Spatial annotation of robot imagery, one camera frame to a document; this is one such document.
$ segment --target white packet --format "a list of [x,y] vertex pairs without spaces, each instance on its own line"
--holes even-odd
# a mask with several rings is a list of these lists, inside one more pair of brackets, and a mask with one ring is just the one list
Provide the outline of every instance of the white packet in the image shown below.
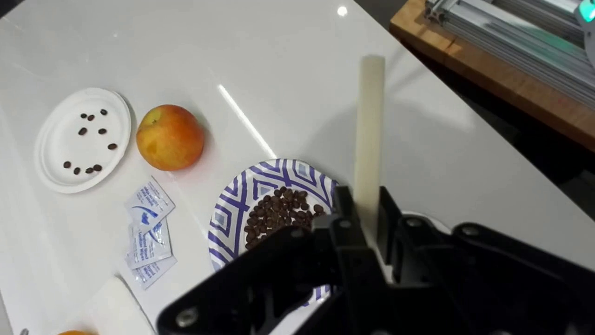
[[140,224],[140,230],[149,230],[173,208],[175,202],[154,178],[143,183],[134,196],[127,200],[127,209],[130,211],[132,221]]
[[149,230],[143,230],[138,222],[130,222],[128,230],[132,267],[140,267],[173,254],[167,219],[162,219]]
[[143,289],[147,289],[156,278],[160,278],[173,263],[177,262],[175,256],[145,263],[141,267],[132,265],[132,254],[127,254],[127,263],[136,278],[136,282],[141,284]]

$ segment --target white table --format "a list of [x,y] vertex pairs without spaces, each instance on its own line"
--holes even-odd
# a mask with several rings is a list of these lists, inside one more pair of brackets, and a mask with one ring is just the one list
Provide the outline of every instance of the white table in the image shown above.
[[[268,157],[225,88],[275,154],[350,182],[365,53],[387,57],[383,183],[404,208],[482,221],[595,267],[593,221],[350,0],[24,0],[0,20],[0,291],[13,329],[67,325],[119,271],[123,202],[151,174],[177,202],[179,262],[136,289],[145,312],[208,275],[219,189]],[[212,135],[205,157],[158,172],[132,144],[100,185],[52,193],[34,170],[34,141],[50,109],[87,85],[121,90],[136,116],[162,101],[199,111]]]

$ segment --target white saucer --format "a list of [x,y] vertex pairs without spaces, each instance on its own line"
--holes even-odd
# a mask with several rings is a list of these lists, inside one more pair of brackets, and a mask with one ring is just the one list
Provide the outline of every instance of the white saucer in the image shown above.
[[99,87],[76,90],[54,107],[39,129],[37,172],[60,193],[89,189],[115,168],[130,133],[130,107],[121,94]]

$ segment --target glossy surface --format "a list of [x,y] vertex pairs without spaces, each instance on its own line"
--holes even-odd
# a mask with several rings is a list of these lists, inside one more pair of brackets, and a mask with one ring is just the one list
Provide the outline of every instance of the glossy surface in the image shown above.
[[[348,0],[30,0],[0,20],[0,291],[13,329],[69,327],[115,271],[130,276],[123,202],[151,174],[177,202],[179,258],[136,288],[151,319],[208,275],[208,211],[244,167],[277,154],[351,182],[365,53],[387,57],[381,183],[404,208],[482,221],[595,267],[593,221]],[[97,187],[47,189],[37,129],[87,85],[121,90],[136,122],[166,101],[199,113],[205,155],[160,172],[130,144]]]

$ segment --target blue plate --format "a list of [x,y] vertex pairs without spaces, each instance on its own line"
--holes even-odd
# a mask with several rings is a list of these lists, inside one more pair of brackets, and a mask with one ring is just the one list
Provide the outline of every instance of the blue plate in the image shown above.
[[[219,193],[219,198],[210,213],[208,252],[212,263],[219,269],[246,250],[247,213],[257,202],[273,193],[277,187],[307,191],[311,208],[322,204],[329,213],[333,208],[335,180],[320,172],[312,165],[299,159],[268,159],[244,168]],[[312,299],[318,301],[325,288],[316,288]]]

